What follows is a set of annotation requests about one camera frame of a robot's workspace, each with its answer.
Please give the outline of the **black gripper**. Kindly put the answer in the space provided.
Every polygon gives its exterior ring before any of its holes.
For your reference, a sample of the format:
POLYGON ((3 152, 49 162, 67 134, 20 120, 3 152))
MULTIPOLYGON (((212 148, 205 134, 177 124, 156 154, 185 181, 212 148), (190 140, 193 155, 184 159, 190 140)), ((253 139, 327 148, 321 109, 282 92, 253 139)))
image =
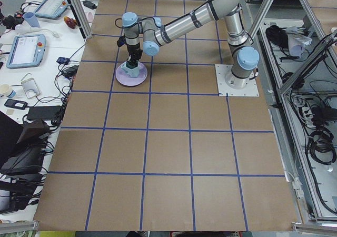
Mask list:
POLYGON ((128 51, 128 61, 129 62, 136 62, 139 61, 142 57, 143 50, 141 49, 140 45, 127 45, 128 51))

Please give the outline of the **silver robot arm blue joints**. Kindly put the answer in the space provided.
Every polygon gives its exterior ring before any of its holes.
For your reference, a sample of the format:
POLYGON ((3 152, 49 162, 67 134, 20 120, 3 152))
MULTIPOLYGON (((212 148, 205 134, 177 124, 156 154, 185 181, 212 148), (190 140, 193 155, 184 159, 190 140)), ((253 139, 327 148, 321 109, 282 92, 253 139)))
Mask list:
POLYGON ((259 54, 248 43, 249 34, 241 20, 239 2, 240 0, 206 0, 167 24, 163 24, 158 17, 139 18, 134 12, 126 12, 122 16, 124 35, 118 39, 117 45, 140 45, 143 53, 155 56, 161 46, 211 21, 224 19, 234 60, 232 74, 236 78, 246 79, 257 67, 259 54))

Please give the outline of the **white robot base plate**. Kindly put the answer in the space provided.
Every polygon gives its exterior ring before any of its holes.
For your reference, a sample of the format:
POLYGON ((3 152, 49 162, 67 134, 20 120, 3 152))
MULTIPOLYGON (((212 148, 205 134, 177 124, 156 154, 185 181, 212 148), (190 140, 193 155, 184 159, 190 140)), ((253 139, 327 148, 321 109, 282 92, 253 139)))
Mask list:
POLYGON ((232 65, 215 64, 215 74, 219 96, 259 97, 254 73, 246 79, 236 78, 232 74, 232 65))

